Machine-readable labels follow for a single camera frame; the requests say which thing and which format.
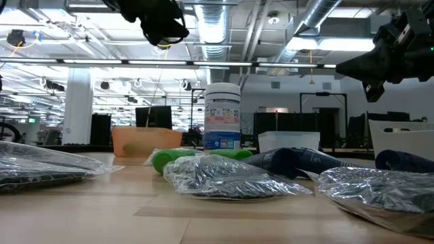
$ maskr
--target plastic container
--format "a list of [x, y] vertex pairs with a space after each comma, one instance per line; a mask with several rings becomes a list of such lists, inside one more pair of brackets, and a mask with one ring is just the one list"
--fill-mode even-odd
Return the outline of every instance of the plastic container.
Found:
[[398, 150], [434, 161], [434, 124], [369, 120], [369, 126], [375, 157]]
[[319, 132], [268, 131], [258, 136], [261, 153], [278, 148], [312, 148], [319, 147]]
[[208, 85], [205, 94], [204, 149], [239, 149], [241, 91], [232, 83]]
[[114, 127], [112, 137], [116, 157], [147, 158], [155, 148], [179, 148], [182, 132], [165, 128]]

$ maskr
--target office desk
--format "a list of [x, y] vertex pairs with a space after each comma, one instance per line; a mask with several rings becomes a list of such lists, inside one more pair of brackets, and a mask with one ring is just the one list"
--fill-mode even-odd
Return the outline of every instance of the office desk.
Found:
[[[107, 153], [86, 155], [113, 160]], [[142, 162], [117, 159], [126, 166], [113, 174], [0, 196], [2, 243], [431, 243], [345, 213], [323, 197], [188, 199]]]

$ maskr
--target clear plastic bag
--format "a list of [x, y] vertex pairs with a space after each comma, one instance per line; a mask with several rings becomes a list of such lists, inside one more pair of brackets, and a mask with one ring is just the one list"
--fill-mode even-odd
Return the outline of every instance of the clear plastic bag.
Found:
[[164, 178], [182, 195], [204, 199], [253, 200], [312, 192], [284, 176], [219, 155], [181, 157]]
[[0, 193], [68, 184], [121, 168], [71, 153], [0, 142]]
[[376, 224], [434, 238], [434, 174], [339, 167], [319, 175], [318, 191]]
[[[154, 156], [162, 151], [162, 150], [166, 150], [166, 149], [154, 149], [151, 153], [151, 155], [149, 155], [149, 157], [146, 159], [146, 161], [144, 162], [144, 166], [151, 166], [152, 165], [152, 160], [154, 159]], [[184, 151], [193, 151], [196, 155], [202, 155], [205, 154], [203, 151], [201, 150], [196, 150], [196, 149], [189, 149], [189, 148], [174, 148], [174, 149], [170, 149], [170, 150], [184, 150]]]

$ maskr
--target green bottle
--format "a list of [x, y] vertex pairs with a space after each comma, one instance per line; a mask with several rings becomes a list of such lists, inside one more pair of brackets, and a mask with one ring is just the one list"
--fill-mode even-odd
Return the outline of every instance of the green bottle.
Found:
[[253, 153], [250, 152], [249, 150], [237, 150], [237, 149], [216, 149], [216, 150], [212, 150], [210, 154], [220, 155], [238, 161], [253, 156]]
[[164, 167], [168, 163], [175, 161], [177, 158], [185, 156], [195, 156], [195, 153], [190, 150], [162, 150], [154, 156], [152, 164], [154, 165], [154, 168], [157, 170], [157, 172], [163, 174]]

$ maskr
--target white plastic bin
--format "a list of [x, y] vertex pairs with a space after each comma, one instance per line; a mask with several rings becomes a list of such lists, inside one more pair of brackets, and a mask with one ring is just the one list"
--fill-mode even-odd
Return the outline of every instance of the white plastic bin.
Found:
[[369, 126], [375, 157], [384, 150], [398, 150], [434, 161], [434, 124], [369, 120]]
[[261, 153], [283, 147], [319, 147], [319, 132], [268, 131], [258, 136]]

